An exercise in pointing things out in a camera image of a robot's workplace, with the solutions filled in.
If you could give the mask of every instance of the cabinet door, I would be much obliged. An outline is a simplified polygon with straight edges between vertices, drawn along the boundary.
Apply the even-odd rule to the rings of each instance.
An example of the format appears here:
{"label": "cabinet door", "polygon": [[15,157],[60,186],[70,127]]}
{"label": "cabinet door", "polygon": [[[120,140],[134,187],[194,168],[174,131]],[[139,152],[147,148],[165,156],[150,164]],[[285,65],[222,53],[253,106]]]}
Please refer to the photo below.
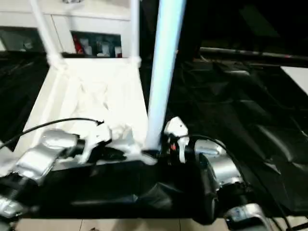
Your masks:
{"label": "cabinet door", "polygon": [[64,52],[129,57],[129,20],[60,15],[53,15],[52,19]]}
{"label": "cabinet door", "polygon": [[[51,15],[46,15],[45,20],[58,51],[62,52]],[[0,51],[44,52],[32,14],[0,12]]]}

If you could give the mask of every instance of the white cabinet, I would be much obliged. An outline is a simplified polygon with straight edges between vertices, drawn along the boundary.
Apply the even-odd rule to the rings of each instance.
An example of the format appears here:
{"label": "white cabinet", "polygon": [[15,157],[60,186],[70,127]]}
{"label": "white cabinet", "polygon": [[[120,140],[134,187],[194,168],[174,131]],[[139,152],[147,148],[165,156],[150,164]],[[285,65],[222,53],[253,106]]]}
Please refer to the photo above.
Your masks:
{"label": "white cabinet", "polygon": [[[58,51],[62,46],[58,39],[51,15],[45,15],[51,36]],[[29,48],[43,51],[36,21],[31,13],[0,12],[0,51],[20,51]]]}
{"label": "white cabinet", "polygon": [[130,21],[106,18],[89,18],[78,16],[53,15],[52,19],[57,29],[64,52],[76,53],[73,33],[88,33],[92,37],[119,37],[122,56],[128,57],[130,51]]}
{"label": "white cabinet", "polygon": [[[93,55],[101,54],[102,47],[109,47],[111,52],[121,50],[123,57],[129,56],[130,0],[83,0],[74,4],[65,4],[62,0],[38,0],[38,2],[60,52],[76,53],[76,41],[72,35],[76,33],[82,42],[91,41],[91,45],[86,44],[86,46],[93,49]],[[27,0],[2,0],[0,51],[10,50],[10,46],[18,47],[9,42],[23,44],[26,33],[31,34],[30,37],[38,37],[36,27]],[[33,31],[25,32],[26,30],[22,28],[32,28]]]}

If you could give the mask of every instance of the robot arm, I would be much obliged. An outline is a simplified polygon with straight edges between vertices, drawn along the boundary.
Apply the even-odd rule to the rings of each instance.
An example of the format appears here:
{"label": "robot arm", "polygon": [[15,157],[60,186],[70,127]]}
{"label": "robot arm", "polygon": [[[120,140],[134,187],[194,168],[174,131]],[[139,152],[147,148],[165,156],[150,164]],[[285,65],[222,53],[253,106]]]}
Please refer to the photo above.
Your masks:
{"label": "robot arm", "polygon": [[[247,195],[249,186],[243,181],[237,166],[226,153],[224,144],[219,141],[189,139],[187,133],[188,130],[182,121],[174,118],[166,126],[166,140],[162,142],[162,151],[154,156],[134,154],[131,158],[123,152],[111,155],[106,148],[108,141],[102,141],[96,146],[93,145],[88,162],[97,162],[99,159],[104,159],[104,163],[142,161],[145,156],[167,160],[170,165],[194,161],[200,166],[203,178],[214,185],[216,198],[212,201],[213,216],[216,216],[217,204],[220,204],[220,213],[223,214],[230,230],[252,227],[272,230],[261,207],[253,203]],[[39,188],[57,161],[82,154],[85,146],[86,141],[78,135],[62,130],[45,131],[39,144],[26,151],[11,172],[0,178],[2,220],[9,222],[27,213],[34,204]]]}

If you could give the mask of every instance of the black cable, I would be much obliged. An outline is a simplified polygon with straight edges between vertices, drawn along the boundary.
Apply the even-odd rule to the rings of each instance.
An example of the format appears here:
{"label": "black cable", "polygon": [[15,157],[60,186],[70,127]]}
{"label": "black cable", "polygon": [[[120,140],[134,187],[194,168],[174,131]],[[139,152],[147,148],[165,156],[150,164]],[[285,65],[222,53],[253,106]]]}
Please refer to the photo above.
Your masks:
{"label": "black cable", "polygon": [[58,119],[58,120],[54,120],[54,121],[51,121],[51,122],[48,122],[48,123],[45,123],[45,124],[41,124],[41,125],[37,125],[33,128],[29,128],[19,134],[17,134],[16,136],[13,136],[11,139],[9,139],[8,141],[4,142],[1,146],[0,146],[0,150],[1,148],[7,146],[8,144],[14,142],[15,140],[17,140],[18,138],[20,138],[21,136],[29,133],[29,132],[32,132],[34,130],[37,130],[39,128],[42,128],[42,127],[45,127],[45,126],[48,126],[48,125],[51,125],[51,124],[57,124],[57,123],[61,123],[61,122],[65,122],[65,121],[70,121],[70,120],[83,120],[83,121],[92,121],[92,122],[95,122],[97,123],[97,125],[100,125],[102,124],[103,122],[101,121],[98,121],[98,120],[95,120],[95,119],[88,119],[88,118],[79,118],[79,117],[76,117],[76,118],[66,118],[66,119]]}
{"label": "black cable", "polygon": [[[219,145],[220,147],[222,147],[230,156],[231,158],[238,162],[239,161],[237,160],[237,158],[234,156],[234,154],[228,150],[226,147],[224,147],[219,141],[215,140],[214,138],[211,138],[209,136],[204,136],[204,135],[198,135],[198,134],[191,134],[191,135],[184,135],[184,136],[179,136],[179,138],[182,138],[182,137],[195,137],[195,138],[202,138],[202,139],[207,139],[209,141],[212,141],[214,142],[215,144]],[[263,181],[261,180],[261,178],[259,177],[259,175],[254,171],[253,168],[249,167],[247,165],[247,167],[249,168],[249,170],[251,170],[251,172],[253,173],[253,175],[258,179],[259,183],[261,184],[261,186],[265,189],[266,193],[272,198],[274,204],[276,205],[276,207],[280,210],[281,212],[281,215],[282,215],[282,218],[288,228],[289,231],[293,231],[292,227],[291,227],[291,224],[290,222],[288,221],[287,217],[286,217],[286,214],[284,213],[284,210],[282,209],[282,207],[280,206],[280,204],[277,202],[277,200],[275,199],[275,197],[271,194],[271,192],[268,190],[268,188],[266,187],[266,185],[263,183]]]}

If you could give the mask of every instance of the red object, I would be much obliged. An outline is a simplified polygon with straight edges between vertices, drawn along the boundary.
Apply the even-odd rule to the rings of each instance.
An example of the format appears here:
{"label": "red object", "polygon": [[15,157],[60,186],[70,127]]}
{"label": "red object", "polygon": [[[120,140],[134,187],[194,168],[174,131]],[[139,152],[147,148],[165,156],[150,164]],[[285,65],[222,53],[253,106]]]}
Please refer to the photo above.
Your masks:
{"label": "red object", "polygon": [[73,41],[74,41],[75,50],[77,54],[84,54],[82,46],[76,36],[73,36]]}

